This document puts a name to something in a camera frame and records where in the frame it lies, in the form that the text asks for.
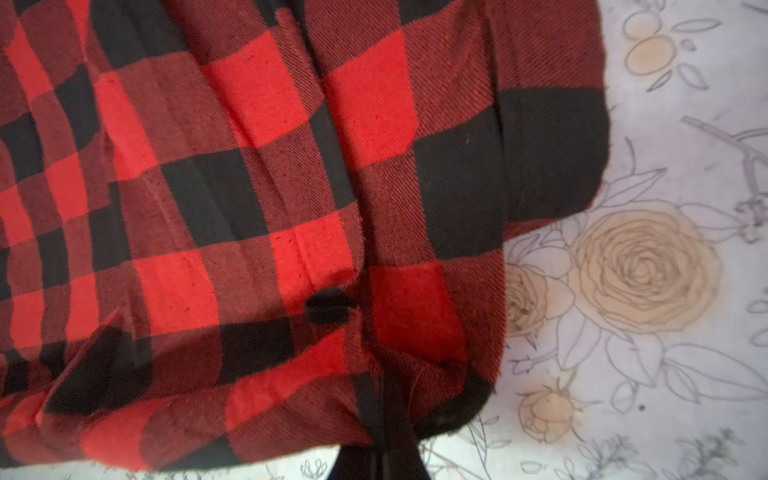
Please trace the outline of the red black plaid shirt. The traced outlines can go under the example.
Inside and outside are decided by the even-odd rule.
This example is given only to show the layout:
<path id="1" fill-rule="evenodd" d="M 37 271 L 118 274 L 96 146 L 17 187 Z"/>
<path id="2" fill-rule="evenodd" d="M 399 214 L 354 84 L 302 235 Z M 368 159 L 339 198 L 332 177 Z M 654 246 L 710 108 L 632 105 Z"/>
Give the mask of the red black plaid shirt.
<path id="1" fill-rule="evenodd" d="M 609 150 L 594 1 L 5 1 L 1 464 L 418 442 Z"/>

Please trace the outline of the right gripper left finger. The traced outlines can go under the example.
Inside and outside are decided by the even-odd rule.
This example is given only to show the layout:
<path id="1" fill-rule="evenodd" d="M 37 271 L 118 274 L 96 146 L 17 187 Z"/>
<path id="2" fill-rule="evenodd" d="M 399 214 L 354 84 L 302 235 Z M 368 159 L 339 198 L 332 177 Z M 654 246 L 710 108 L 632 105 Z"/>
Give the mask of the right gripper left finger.
<path id="1" fill-rule="evenodd" d="M 375 449 L 364 446 L 343 446 L 328 480 L 371 480 L 375 478 Z"/>

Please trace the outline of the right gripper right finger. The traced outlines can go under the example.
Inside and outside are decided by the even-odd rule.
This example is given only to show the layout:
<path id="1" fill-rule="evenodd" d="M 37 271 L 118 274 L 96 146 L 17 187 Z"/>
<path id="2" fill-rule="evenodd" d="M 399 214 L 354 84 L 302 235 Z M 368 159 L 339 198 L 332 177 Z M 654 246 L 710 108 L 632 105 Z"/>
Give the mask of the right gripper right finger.
<path id="1" fill-rule="evenodd" d="M 429 480 L 399 382 L 389 372 L 383 374 L 381 381 L 380 419 L 379 478 Z"/>

